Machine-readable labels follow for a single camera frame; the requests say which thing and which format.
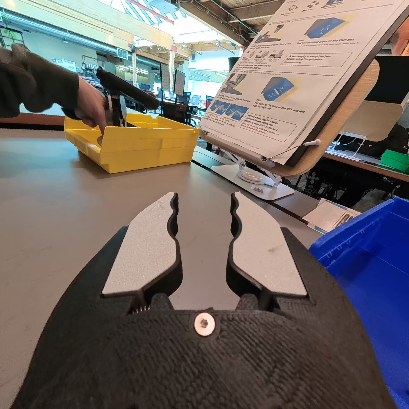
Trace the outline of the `person's left hand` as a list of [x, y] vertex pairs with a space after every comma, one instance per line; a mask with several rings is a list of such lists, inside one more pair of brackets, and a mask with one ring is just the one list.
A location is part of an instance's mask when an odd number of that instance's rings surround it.
[[113, 125], [108, 99], [80, 77], [77, 107], [74, 112], [76, 115], [79, 114], [78, 117], [85, 125], [100, 129], [101, 135], [97, 138], [97, 143], [101, 146], [105, 128]]

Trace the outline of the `black backing board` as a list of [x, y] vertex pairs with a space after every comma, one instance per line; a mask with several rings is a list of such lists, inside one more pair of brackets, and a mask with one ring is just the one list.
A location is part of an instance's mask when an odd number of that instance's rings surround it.
[[298, 148], [285, 165], [280, 165], [280, 171], [278, 164], [274, 166], [275, 173], [281, 176], [297, 176], [310, 170], [324, 155], [326, 149], [376, 84], [380, 67], [375, 57], [387, 40], [405, 22], [408, 13], [408, 6], [406, 6], [397, 17], [389, 18], [382, 34], [378, 34], [365, 49], [362, 62], [353, 68], [346, 84], [340, 88], [334, 101], [309, 133], [307, 141], [320, 140], [320, 145]]

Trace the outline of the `clear acrylic stand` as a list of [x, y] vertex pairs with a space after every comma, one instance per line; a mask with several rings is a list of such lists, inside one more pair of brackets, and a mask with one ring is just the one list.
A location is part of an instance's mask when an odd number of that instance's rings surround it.
[[330, 145], [329, 152], [331, 154], [355, 157], [366, 140], [367, 136], [351, 132], [342, 132]]

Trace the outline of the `yellow plastic bin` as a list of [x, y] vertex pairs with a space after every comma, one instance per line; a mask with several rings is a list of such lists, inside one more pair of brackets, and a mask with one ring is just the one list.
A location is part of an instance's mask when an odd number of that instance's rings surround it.
[[65, 138], [110, 174], [192, 160], [198, 128], [135, 112], [127, 121], [135, 127], [108, 126], [101, 140], [98, 127], [65, 117]]

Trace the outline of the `black office chair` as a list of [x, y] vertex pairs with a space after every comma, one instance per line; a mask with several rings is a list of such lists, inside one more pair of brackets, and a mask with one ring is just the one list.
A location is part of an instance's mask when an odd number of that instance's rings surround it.
[[191, 95], [191, 92], [185, 91], [183, 92], [183, 96], [187, 99], [184, 120], [187, 125], [191, 125], [192, 115], [197, 113], [201, 95]]

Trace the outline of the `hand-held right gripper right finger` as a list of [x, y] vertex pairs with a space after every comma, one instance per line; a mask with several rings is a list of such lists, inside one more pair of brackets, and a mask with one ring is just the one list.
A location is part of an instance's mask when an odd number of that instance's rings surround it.
[[306, 297], [307, 290], [280, 224], [240, 192], [232, 193], [232, 241], [226, 281], [241, 296], [263, 290], [272, 295]]

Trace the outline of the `paper in clear sleeve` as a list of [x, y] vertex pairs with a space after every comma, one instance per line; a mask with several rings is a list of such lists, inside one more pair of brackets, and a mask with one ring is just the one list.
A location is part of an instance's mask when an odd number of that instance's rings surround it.
[[303, 220], [310, 228], [326, 234], [360, 214], [353, 209], [322, 198], [318, 206], [306, 214]]

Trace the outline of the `stack of green bins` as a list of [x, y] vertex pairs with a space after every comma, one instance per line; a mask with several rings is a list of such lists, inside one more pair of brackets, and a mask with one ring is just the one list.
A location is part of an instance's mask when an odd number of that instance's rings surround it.
[[380, 158], [380, 166], [390, 167], [403, 174], [409, 174], [409, 155], [397, 151], [386, 150]]

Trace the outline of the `silver ventilation duct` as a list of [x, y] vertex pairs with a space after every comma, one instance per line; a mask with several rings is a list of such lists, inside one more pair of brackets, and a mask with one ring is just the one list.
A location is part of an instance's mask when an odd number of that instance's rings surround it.
[[15, 24], [23, 28], [23, 30], [41, 33], [54, 38], [59, 38], [62, 41], [74, 43], [82, 47], [95, 49], [96, 51], [113, 55], [119, 59], [132, 59], [131, 52], [125, 49], [121, 49], [102, 41], [73, 33], [67, 29], [58, 28], [49, 23], [44, 23], [33, 18], [28, 18], [4, 8], [1, 8], [1, 22], [7, 26], [9, 26], [10, 24]]

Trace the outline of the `printed instruction sheet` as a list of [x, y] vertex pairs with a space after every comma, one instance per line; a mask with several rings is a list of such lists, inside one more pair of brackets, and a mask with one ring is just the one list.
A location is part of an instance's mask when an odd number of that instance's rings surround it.
[[204, 135], [284, 165], [408, 1], [285, 1], [200, 121]]

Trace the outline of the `wooden document stand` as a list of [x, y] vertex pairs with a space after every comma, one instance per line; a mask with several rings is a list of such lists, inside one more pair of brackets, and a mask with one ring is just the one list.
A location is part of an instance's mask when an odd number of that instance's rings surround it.
[[226, 152], [234, 162], [234, 165], [214, 166], [212, 170], [268, 202], [293, 195], [295, 190], [282, 183], [283, 177], [301, 176], [317, 164], [373, 89], [379, 73], [380, 66], [376, 59], [373, 59], [365, 70], [358, 68], [350, 78], [352, 86], [349, 92], [346, 92], [345, 85], [333, 101], [333, 104], [337, 105], [336, 108], [328, 108], [306, 138], [304, 145], [293, 146], [296, 152], [292, 156], [295, 156], [295, 159], [288, 160], [288, 164], [279, 164], [277, 156], [260, 155], [254, 148], [239, 146], [199, 127], [199, 136]]
[[379, 142], [387, 138], [403, 112], [400, 104], [363, 101], [350, 115], [340, 130], [367, 136], [368, 141]]

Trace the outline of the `wooden table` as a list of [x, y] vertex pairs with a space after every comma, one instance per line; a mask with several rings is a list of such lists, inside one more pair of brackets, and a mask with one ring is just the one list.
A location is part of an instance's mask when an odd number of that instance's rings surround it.
[[351, 156], [339, 156], [334, 155], [330, 152], [325, 152], [322, 158], [330, 159], [332, 161], [336, 161], [339, 163], [347, 164], [349, 166], [353, 166], [355, 168], [360, 168], [366, 171], [370, 171], [379, 175], [383, 175], [385, 177], [390, 177], [396, 180], [400, 180], [403, 182], [409, 182], [409, 175], [398, 171], [394, 168], [383, 166], [380, 164], [380, 161], [375, 158], [367, 157], [365, 155], [360, 155], [359, 158], [352, 158]]

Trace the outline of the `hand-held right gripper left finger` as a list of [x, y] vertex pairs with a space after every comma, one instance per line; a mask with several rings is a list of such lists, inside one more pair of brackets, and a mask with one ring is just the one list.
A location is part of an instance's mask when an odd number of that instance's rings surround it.
[[183, 277], [176, 235], [178, 194], [169, 192], [130, 222], [105, 286], [104, 297], [171, 295]]

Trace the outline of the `blue plastic bin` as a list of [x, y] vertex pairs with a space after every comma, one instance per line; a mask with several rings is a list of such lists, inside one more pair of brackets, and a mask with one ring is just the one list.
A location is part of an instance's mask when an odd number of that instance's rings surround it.
[[409, 202], [395, 197], [317, 239], [309, 251], [359, 314], [398, 408], [409, 407]]

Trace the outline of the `person's left forearm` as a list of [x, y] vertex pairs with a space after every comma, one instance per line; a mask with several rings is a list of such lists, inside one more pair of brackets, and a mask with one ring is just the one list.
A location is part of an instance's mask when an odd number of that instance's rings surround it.
[[22, 44], [0, 48], [0, 117], [20, 115], [20, 105], [40, 113], [58, 104], [64, 114], [79, 120], [79, 76], [30, 52]]

